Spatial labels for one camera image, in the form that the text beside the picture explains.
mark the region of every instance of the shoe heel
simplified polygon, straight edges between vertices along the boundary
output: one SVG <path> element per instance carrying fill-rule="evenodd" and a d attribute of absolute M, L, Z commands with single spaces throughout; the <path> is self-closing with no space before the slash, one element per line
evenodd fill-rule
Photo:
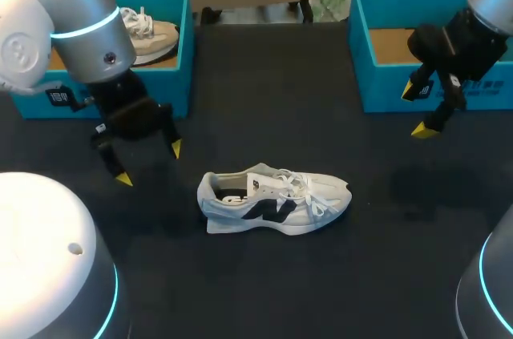
<path fill-rule="evenodd" d="M 207 232 L 214 233 L 235 233 L 251 229 L 247 220 L 214 218 L 207 221 Z"/>

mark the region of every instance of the glowing blue ring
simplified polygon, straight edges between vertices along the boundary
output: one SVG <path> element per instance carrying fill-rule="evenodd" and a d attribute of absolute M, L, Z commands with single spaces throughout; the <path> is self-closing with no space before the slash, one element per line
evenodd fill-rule
<path fill-rule="evenodd" d="M 494 312 L 494 314 L 497 316 L 497 319 L 500 320 L 500 322 L 503 324 L 504 327 L 510 332 L 511 335 L 513 335 L 513 328 L 507 323 L 506 319 L 503 318 L 503 316 L 498 311 L 497 307 L 495 307 L 494 302 L 491 301 L 490 294 L 488 293 L 487 286 L 484 284 L 484 277 L 483 277 L 483 256 L 484 256 L 484 248 L 487 246 L 488 240 L 490 239 L 490 236 L 487 238 L 487 241 L 484 242 L 483 248 L 481 249 L 481 255 L 479 256 L 479 277 L 481 278 L 481 286 L 483 287 L 484 296 L 486 297 L 488 304 L 490 305 L 491 310 Z"/>
<path fill-rule="evenodd" d="M 109 311 L 107 315 L 107 319 L 105 319 L 102 327 L 99 329 L 98 333 L 93 337 L 93 339 L 100 339 L 100 337 L 105 332 L 105 329 L 107 329 L 107 326 L 109 325 L 109 321 L 111 321 L 112 314 L 114 313 L 115 304 L 118 301 L 118 288 L 119 288 L 119 282 L 118 282 L 118 271 L 115 269 L 114 265 L 114 276 L 115 276 L 115 290 L 114 290 L 114 299 L 112 301 L 111 311 Z"/>
<path fill-rule="evenodd" d="M 68 33 L 60 33 L 60 34 L 51 34 L 50 36 L 52 38 L 61 39 L 61 38 L 72 38 L 72 37 L 78 37 L 82 36 L 83 34 L 94 32 L 95 30 L 101 28 L 102 26 L 106 26 L 109 22 L 114 20 L 116 17 L 118 17 L 119 14 L 119 7 L 115 8 L 114 12 L 112 12 L 109 17 L 103 19 L 100 22 L 97 22 L 95 25 L 88 26 L 87 28 L 83 28 L 80 30 L 75 30 L 73 32 Z"/>

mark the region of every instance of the beige sneaker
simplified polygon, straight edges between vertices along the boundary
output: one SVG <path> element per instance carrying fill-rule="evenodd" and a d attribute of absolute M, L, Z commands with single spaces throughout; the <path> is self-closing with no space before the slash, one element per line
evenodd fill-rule
<path fill-rule="evenodd" d="M 170 22 L 155 21 L 144 14 L 144 8 L 137 14 L 130 8 L 121 8 L 121 16 L 130 34 L 137 59 L 134 66 L 151 63 L 165 56 L 178 43 L 179 33 Z"/>

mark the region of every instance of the teal cardboard box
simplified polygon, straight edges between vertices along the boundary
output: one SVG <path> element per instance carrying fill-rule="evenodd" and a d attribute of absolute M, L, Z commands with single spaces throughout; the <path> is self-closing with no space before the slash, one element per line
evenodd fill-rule
<path fill-rule="evenodd" d="M 431 76 L 432 88 L 423 92 L 422 99 L 412 103 L 401 99 L 411 72 L 420 67 L 407 50 L 405 34 L 423 23 L 446 25 L 465 7 L 467 0 L 352 0 L 349 48 L 365 112 L 436 109 L 442 101 L 436 73 Z M 396 38 L 383 35 L 394 30 Z M 466 84 L 469 110 L 513 109 L 513 41 L 508 47 L 482 81 Z"/>
<path fill-rule="evenodd" d="M 155 20 L 173 22 L 180 27 L 180 43 L 175 58 L 154 66 L 133 68 L 133 70 L 144 81 L 148 94 L 152 98 L 159 103 L 172 104 L 175 118 L 187 116 L 194 53 L 194 22 L 189 0 L 116 1 L 118 6 L 130 7 L 137 12 L 141 6 L 144 6 L 145 13 Z M 53 52 L 50 69 L 41 83 L 62 81 L 63 85 L 73 90 L 78 100 L 84 100 L 88 96 L 86 86 L 71 80 L 58 58 Z M 94 105 L 73 113 L 68 107 L 53 107 L 45 93 L 35 96 L 11 95 L 11 97 L 25 119 L 99 118 Z"/>

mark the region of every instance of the white sneaker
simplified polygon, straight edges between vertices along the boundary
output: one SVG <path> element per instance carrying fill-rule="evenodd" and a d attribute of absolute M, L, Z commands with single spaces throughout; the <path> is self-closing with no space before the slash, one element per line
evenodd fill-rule
<path fill-rule="evenodd" d="M 151 16 L 137 14 L 130 8 L 121 8 L 121 16 L 130 34 L 137 59 L 135 66 L 151 63 L 169 52 L 178 43 L 179 33 L 170 22 L 155 21 Z"/>
<path fill-rule="evenodd" d="M 337 219 L 351 201 L 347 183 L 333 176 L 296 173 L 260 163 L 244 172 L 207 173 L 198 203 L 208 233 L 255 227 L 300 235 Z"/>

